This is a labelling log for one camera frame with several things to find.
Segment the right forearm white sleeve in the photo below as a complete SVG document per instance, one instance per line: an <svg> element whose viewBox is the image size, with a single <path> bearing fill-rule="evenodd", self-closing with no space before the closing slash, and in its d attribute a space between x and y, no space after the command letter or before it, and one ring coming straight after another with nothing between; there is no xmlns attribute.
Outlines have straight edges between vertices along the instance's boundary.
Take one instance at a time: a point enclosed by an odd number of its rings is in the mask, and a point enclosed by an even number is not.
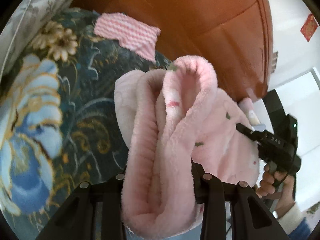
<svg viewBox="0 0 320 240"><path fill-rule="evenodd" d="M311 229L296 203L283 215L278 215L278 223L292 240L306 240L311 235Z"/></svg>

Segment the right hand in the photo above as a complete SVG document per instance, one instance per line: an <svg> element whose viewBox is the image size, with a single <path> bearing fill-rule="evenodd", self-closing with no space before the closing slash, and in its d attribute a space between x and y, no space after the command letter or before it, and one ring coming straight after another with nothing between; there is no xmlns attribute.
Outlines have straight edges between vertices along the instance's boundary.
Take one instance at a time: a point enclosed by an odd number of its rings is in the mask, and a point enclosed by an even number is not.
<svg viewBox="0 0 320 240"><path fill-rule="evenodd" d="M265 165L262 180L260 181L260 187L256 190L256 194L262 198L269 194L274 194L276 188L273 186L275 181L283 180L283 189L281 197L278 200L275 211L278 218L283 217L294 206L295 200L293 197L293 189L295 185L295 179L293 176L286 175L285 172L276 171L274 174L270 174L269 166Z"/></svg>

